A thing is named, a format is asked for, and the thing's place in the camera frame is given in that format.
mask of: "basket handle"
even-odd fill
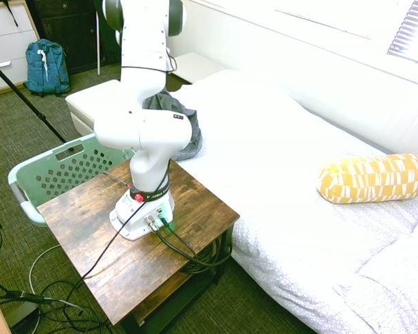
[[[33,223],[37,226],[41,227],[47,227],[46,221],[43,219],[42,215],[39,213],[39,211],[34,207],[33,203],[25,199],[20,193],[19,187],[15,182],[9,184],[11,187],[11,190],[14,193],[14,196],[17,198],[17,200],[20,203],[20,207],[22,207],[24,213],[30,218]]]
[[[82,147],[83,147],[84,145],[82,144],[82,142],[83,142],[83,140],[81,138],[79,138],[79,139],[76,139],[75,141],[70,141],[66,144],[63,144],[63,145],[53,149],[51,152],[53,152],[53,154],[59,154],[59,153],[65,152],[66,150],[69,150],[70,148],[73,148],[73,147],[78,146],[78,145],[82,145]]]

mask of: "white drawer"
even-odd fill
[[[24,5],[12,5],[10,8],[19,26],[15,26],[13,16],[8,11],[7,7],[0,6],[0,35],[33,30],[33,26],[29,21],[28,13],[26,12]]]
[[[28,44],[36,40],[32,30],[0,36],[0,63],[25,57]]]
[[[10,61],[9,65],[0,67],[0,70],[14,83],[26,81],[27,63],[26,58],[15,59]],[[0,77],[0,88],[8,87],[6,82]]]

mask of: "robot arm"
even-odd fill
[[[109,215],[113,227],[129,240],[150,232],[147,224],[152,221],[147,223],[146,217],[153,217],[159,226],[165,217],[171,222],[174,201],[167,168],[170,158],[185,148],[192,136],[186,116],[142,109],[146,98],[163,89],[171,69],[166,34],[171,28],[174,11],[169,6],[173,3],[182,7],[180,0],[103,3],[107,21],[120,36],[121,82],[111,110],[95,119],[94,132],[107,147],[137,151],[130,161],[133,187]]]
[[[186,116],[142,109],[146,98],[163,89],[171,69],[166,47],[169,0],[104,0],[103,9],[111,26],[121,31],[121,84],[117,105],[95,120],[94,132],[105,146],[139,151],[130,162],[133,185],[154,191],[169,159],[192,135]]]

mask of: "drawer handle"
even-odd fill
[[[5,61],[3,63],[0,63],[0,67],[5,67],[11,65],[11,61]]]

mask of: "red button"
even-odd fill
[[[134,196],[134,199],[137,200],[138,202],[142,202],[144,200],[144,197],[142,197],[142,195],[140,193],[137,193]]]

